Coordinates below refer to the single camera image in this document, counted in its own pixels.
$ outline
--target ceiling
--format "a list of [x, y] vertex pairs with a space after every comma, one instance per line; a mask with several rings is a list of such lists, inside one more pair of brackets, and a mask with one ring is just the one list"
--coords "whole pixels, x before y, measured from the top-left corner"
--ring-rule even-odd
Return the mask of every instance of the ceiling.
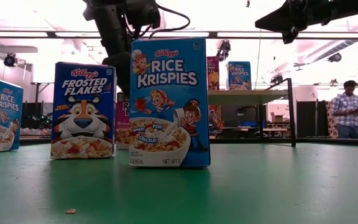
[[[265, 88], [270, 79], [281, 73], [290, 77], [293, 83], [328, 83], [336, 78], [339, 83], [348, 79], [358, 82], [358, 41], [346, 40], [296, 40], [284, 45], [281, 40], [258, 39], [260, 30], [254, 22], [283, 4], [276, 0], [157, 0], [167, 8], [184, 13], [191, 18], [187, 30], [254, 32], [255, 39], [230, 39], [231, 51], [228, 60], [250, 61], [252, 82], [257, 88]], [[93, 21], [85, 21], [82, 0], [0, 0], [0, 30], [53, 30], [53, 31], [97, 31]], [[165, 28], [182, 26], [186, 21], [174, 14], [161, 12]], [[326, 26], [315, 25], [308, 32], [330, 32], [330, 34], [309, 34], [313, 37], [343, 37], [358, 32], [358, 16], [332, 21]], [[207, 39], [207, 55], [216, 55], [221, 39]], [[53, 66], [58, 60], [101, 63], [106, 52], [98, 39], [0, 39], [0, 48], [5, 46], [33, 46], [34, 53], [18, 53], [20, 59], [35, 65], [35, 68]], [[339, 52], [340, 62], [328, 62], [326, 58]], [[221, 85], [226, 82], [226, 62], [221, 62]], [[294, 63], [311, 63], [294, 67]], [[53, 73], [43, 74], [53, 80]]]

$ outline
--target green tabletop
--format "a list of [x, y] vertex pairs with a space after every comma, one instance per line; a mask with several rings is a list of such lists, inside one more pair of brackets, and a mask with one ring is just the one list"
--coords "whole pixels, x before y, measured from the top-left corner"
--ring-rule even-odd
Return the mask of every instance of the green tabletop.
[[[201, 170], [0, 153], [0, 223], [358, 223], [358, 147], [213, 144]], [[74, 215], [65, 210], [74, 208]]]

